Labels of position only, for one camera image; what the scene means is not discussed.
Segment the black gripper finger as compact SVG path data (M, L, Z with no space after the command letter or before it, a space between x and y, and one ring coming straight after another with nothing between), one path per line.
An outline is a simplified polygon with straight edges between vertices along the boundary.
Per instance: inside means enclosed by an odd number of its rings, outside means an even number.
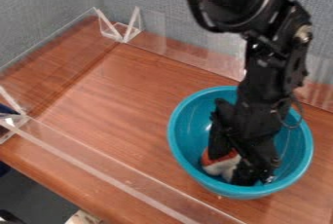
M232 185L253 186L258 181L271 181L274 170L278 168L278 154L274 149L253 150L249 154L232 149L230 154L237 158L230 177Z
M208 156L212 160L227 155L231 150L235 150L227 140L223 131L218 127L212 127L210 131L207 150L208 150Z

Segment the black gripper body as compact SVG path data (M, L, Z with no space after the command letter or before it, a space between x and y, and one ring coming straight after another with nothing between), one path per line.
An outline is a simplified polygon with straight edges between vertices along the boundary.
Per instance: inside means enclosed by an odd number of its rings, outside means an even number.
M291 106L291 99L250 103L238 98L231 104L224 99L214 101L212 127L218 127L234 149L249 154L253 150L274 149L273 138L282 128Z

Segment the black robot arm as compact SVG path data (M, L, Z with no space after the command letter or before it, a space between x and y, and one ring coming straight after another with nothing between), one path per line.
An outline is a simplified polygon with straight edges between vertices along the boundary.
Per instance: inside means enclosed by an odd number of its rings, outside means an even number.
M293 0L187 0L198 24L242 35L246 75L237 101L218 98L200 165L239 186L273 180L281 159L273 138L285 125L294 89L309 75L310 15Z

